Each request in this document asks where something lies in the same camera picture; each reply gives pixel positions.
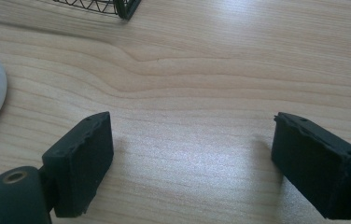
black plastic part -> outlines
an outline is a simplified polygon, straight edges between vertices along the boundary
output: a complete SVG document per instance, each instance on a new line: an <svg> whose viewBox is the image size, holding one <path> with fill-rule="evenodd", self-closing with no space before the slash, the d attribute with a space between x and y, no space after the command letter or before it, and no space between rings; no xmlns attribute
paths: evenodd
<svg viewBox="0 0 351 224"><path fill-rule="evenodd" d="M23 166L0 175L0 224L50 224L35 167Z"/></svg>
<svg viewBox="0 0 351 224"><path fill-rule="evenodd" d="M39 178L41 180L41 186L45 197L47 211L49 213L57 204L60 197L57 190L56 180L47 176L44 167L41 167L41 169L39 169Z"/></svg>
<svg viewBox="0 0 351 224"><path fill-rule="evenodd" d="M57 217L86 212L114 155L109 113L82 120L42 157L45 174L56 180Z"/></svg>
<svg viewBox="0 0 351 224"><path fill-rule="evenodd" d="M125 6L124 0L114 0L118 15L124 20L129 20L133 16L140 2L141 0L129 0Z"/></svg>
<svg viewBox="0 0 351 224"><path fill-rule="evenodd" d="M272 160L325 218L351 218L351 145L308 119L279 113Z"/></svg>

black wire basket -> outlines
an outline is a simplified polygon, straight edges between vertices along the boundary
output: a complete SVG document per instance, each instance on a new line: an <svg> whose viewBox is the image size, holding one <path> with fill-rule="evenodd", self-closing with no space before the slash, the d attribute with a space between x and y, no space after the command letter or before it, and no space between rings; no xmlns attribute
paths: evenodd
<svg viewBox="0 0 351 224"><path fill-rule="evenodd" d="M53 0L79 7L92 12L118 15L124 20L129 20L140 4L141 0Z"/></svg>

wire mesh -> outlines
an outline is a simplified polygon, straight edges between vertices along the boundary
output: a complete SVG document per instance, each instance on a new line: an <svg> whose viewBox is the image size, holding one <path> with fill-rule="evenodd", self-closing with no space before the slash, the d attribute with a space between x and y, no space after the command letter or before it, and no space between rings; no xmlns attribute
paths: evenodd
<svg viewBox="0 0 351 224"><path fill-rule="evenodd" d="M71 7L79 7L92 12L118 15L114 0L53 0L55 2L67 4ZM128 0L122 0L125 6Z"/></svg>

light wood surface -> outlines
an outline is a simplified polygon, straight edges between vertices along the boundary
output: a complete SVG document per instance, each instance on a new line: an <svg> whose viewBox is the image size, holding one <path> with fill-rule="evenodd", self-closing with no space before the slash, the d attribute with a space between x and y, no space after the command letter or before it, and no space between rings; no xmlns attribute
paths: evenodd
<svg viewBox="0 0 351 224"><path fill-rule="evenodd" d="M351 1L142 0L129 22L0 0L0 174L110 111L115 159L56 223L324 219L270 159L278 111L351 143Z"/></svg>

wooden table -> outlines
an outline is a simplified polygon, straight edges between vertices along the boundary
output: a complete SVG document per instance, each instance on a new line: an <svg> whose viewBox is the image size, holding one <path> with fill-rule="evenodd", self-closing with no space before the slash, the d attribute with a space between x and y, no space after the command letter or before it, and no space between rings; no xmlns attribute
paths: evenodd
<svg viewBox="0 0 351 224"><path fill-rule="evenodd" d="M351 1L143 0L129 21L0 0L0 174L110 111L115 159L60 223L329 221L276 170L278 111L351 143Z"/></svg>

